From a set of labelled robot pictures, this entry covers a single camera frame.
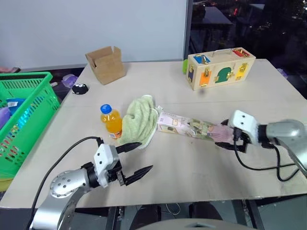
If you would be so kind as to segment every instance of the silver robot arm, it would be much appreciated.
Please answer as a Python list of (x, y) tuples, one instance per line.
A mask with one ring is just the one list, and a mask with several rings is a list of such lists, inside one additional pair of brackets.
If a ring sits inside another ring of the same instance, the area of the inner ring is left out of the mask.
[(56, 176), (49, 193), (38, 208), (31, 230), (67, 230), (70, 228), (76, 205), (80, 198), (98, 186), (106, 188), (112, 181), (129, 185), (141, 179), (153, 167), (148, 166), (126, 178), (122, 172), (118, 154), (130, 151), (141, 143), (135, 142), (119, 147), (101, 144), (91, 162), (80, 169), (65, 171)]
[(251, 144), (272, 143), (283, 146), (301, 172), (307, 176), (307, 132), (303, 123), (284, 120), (260, 125), (253, 116), (236, 110), (228, 125), (242, 130)]

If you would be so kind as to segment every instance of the open cardboard box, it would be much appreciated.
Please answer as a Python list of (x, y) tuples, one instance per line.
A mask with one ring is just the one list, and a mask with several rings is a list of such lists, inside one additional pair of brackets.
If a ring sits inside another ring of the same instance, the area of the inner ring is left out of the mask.
[(121, 62), (121, 50), (107, 46), (85, 54), (92, 71), (101, 84), (106, 85), (126, 75)]

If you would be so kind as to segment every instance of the wooden toy box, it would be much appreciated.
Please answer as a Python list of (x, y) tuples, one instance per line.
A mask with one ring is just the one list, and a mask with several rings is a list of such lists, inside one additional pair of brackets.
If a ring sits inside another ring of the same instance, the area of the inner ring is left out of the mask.
[(241, 47), (190, 54), (186, 78), (193, 90), (244, 81), (255, 59)]

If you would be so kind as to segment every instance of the white wall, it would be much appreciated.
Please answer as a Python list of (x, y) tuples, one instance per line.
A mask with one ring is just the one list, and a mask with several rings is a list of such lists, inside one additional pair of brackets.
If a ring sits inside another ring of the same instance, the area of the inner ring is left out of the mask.
[(183, 58), (187, 0), (2, 0), (0, 66), (86, 63), (117, 46), (123, 61)]

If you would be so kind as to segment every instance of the orange juice bottle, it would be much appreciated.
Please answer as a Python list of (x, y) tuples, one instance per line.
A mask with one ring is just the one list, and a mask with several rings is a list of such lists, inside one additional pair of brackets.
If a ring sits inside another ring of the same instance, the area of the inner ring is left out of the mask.
[(112, 109), (109, 104), (104, 104), (100, 107), (102, 114), (100, 119), (106, 124), (106, 129), (110, 134), (110, 137), (117, 139), (121, 136), (121, 118), (119, 112)]

